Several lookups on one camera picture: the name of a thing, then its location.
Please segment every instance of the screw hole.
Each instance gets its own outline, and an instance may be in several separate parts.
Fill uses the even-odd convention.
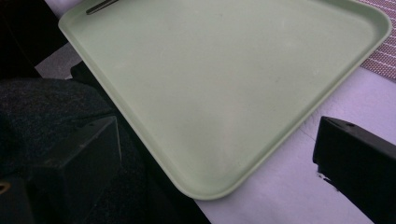
[[[9,188],[11,185],[8,182],[0,182],[0,194],[7,192]]]

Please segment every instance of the table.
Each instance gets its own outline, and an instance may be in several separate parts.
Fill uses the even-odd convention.
[[[312,152],[321,115],[356,123],[395,144],[395,85],[358,68],[239,189],[196,202],[213,223],[371,223],[318,177]]]

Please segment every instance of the table surface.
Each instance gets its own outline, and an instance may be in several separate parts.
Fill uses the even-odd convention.
[[[46,2],[62,15],[77,1]],[[372,223],[318,177],[312,153],[322,115],[396,144],[395,94],[396,83],[358,68],[239,189],[197,204],[212,223]]]

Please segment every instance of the tray surface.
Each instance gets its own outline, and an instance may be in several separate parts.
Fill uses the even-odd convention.
[[[60,28],[176,187],[237,188],[389,35],[348,0],[86,0]]]

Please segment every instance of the striped cloth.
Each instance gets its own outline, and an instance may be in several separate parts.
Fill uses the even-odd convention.
[[[396,0],[359,0],[385,12],[392,22],[390,37],[361,65],[381,76],[396,79]]]

